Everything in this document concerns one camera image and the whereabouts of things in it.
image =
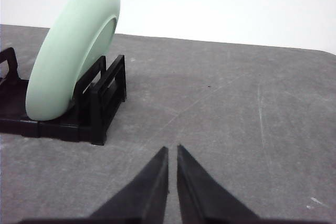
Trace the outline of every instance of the white wall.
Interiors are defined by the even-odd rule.
[[[50,27],[66,0],[1,0],[1,23]],[[117,33],[336,54],[336,0],[121,0]]]

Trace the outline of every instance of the mint green plate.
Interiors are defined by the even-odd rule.
[[[64,114],[77,80],[111,44],[120,0],[69,0],[49,30],[30,75],[27,115],[51,120]]]

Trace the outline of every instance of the table surface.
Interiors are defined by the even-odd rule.
[[[1,26],[21,78],[47,31]],[[181,223],[180,143],[256,214],[336,223],[335,55],[117,34],[108,64],[118,54],[128,99],[105,146],[0,135],[2,223],[86,217],[162,146],[170,150],[165,223]]]

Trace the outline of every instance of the scratch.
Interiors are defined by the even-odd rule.
[[[260,83],[258,85],[258,110],[259,110],[259,119],[260,119],[260,132],[261,132],[261,143],[263,145],[263,148],[265,148],[265,138],[264,138],[264,125],[263,125],[263,117],[262,117],[262,111],[261,106],[263,105],[263,98],[260,99]]]
[[[172,122],[174,122],[179,116],[181,116],[183,113],[187,112],[189,109],[191,109],[193,106],[195,106],[196,104],[198,104],[200,101],[202,100],[206,100],[208,99],[212,94],[214,94],[215,92],[217,92],[218,90],[225,88],[227,86],[229,86],[231,83],[233,83],[234,81],[240,79],[241,77],[244,77],[245,75],[247,75],[248,73],[242,74],[238,77],[236,77],[235,79],[233,79],[232,81],[229,81],[227,83],[225,83],[224,85],[219,86],[217,89],[215,89],[214,91],[212,91],[210,94],[201,97],[199,99],[197,99],[195,102],[193,102],[192,104],[190,104],[189,106],[187,106],[184,110],[182,110],[181,112],[179,112],[177,115],[175,115],[172,119],[170,119],[170,121],[168,121],[164,126],[162,126],[152,137],[150,137],[145,143],[143,143],[139,149],[137,149],[137,151],[141,151],[143,150],[143,148],[147,145],[148,142],[150,142],[151,140],[153,140],[153,138],[155,138],[160,132],[162,132],[165,128],[167,128]]]
[[[310,199],[311,199],[312,201],[314,201],[315,203],[317,203],[317,204],[320,204],[320,205],[322,205],[322,206],[324,206],[324,207],[328,207],[328,208],[330,208],[328,205],[322,203],[321,201],[319,201],[319,200],[316,199],[316,198],[311,197]]]
[[[258,111],[259,111],[259,120],[260,120],[261,144],[263,146],[262,151],[263,151],[264,156],[265,156],[268,172],[271,174],[270,165],[272,164],[272,160],[270,159],[269,155],[267,154],[267,152],[265,150],[266,139],[265,139],[265,136],[264,136],[264,124],[263,124],[263,121],[262,121],[263,120],[263,117],[262,117],[263,100],[264,100],[263,96],[260,98],[260,83],[259,83],[258,84]]]

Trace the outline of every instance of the plate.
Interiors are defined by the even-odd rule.
[[[119,11],[120,0],[69,0],[30,75],[26,111],[31,119],[52,120],[68,110],[77,80],[108,51]]]

